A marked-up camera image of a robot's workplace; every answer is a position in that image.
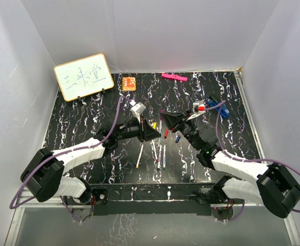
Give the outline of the white pen red end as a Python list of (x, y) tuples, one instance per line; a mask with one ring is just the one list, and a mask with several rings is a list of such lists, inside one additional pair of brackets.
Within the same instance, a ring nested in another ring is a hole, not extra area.
[(151, 144), (152, 144), (152, 148), (153, 148), (153, 152), (154, 152), (155, 161), (158, 161), (158, 155), (157, 155), (157, 150), (156, 150), (156, 146), (155, 146), (155, 141), (152, 140)]

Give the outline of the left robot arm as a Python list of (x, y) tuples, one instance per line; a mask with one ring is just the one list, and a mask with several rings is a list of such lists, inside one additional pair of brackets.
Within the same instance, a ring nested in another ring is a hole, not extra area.
[(121, 140), (136, 137), (140, 142), (147, 142), (160, 135), (146, 119), (131, 119), (116, 124), (113, 129), (102, 128), (78, 145), (63, 150), (38, 150), (20, 180), (39, 202), (45, 202), (53, 196), (67, 196), (77, 203), (87, 204), (92, 198), (91, 186), (82, 178), (66, 177), (67, 172), (112, 153)]

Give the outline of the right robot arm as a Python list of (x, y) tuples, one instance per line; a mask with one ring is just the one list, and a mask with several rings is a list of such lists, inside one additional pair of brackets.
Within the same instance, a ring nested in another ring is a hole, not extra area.
[(300, 184), (282, 164), (268, 165), (233, 156), (218, 145), (212, 127), (196, 125), (191, 111), (160, 115), (171, 132), (179, 131), (198, 151), (201, 165), (227, 174), (207, 192), (210, 198), (220, 203), (242, 199), (262, 204), (279, 218), (286, 218), (300, 201)]

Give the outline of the white pen yellow end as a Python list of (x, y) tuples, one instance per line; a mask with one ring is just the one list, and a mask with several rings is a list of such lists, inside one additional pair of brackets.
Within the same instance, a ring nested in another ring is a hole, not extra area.
[(136, 169), (139, 168), (141, 156), (142, 156), (142, 153), (143, 153), (143, 148), (144, 148), (144, 144), (142, 144), (142, 145), (141, 145), (141, 148), (140, 148), (140, 152), (139, 152), (138, 159), (137, 159), (137, 163), (136, 163)]

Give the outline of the white pen purple end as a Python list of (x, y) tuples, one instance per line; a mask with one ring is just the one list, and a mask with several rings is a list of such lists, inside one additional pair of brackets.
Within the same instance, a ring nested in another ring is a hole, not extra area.
[[(162, 135), (162, 122), (159, 121), (159, 133)], [(158, 148), (160, 147), (161, 145), (161, 135), (160, 137), (158, 138)]]

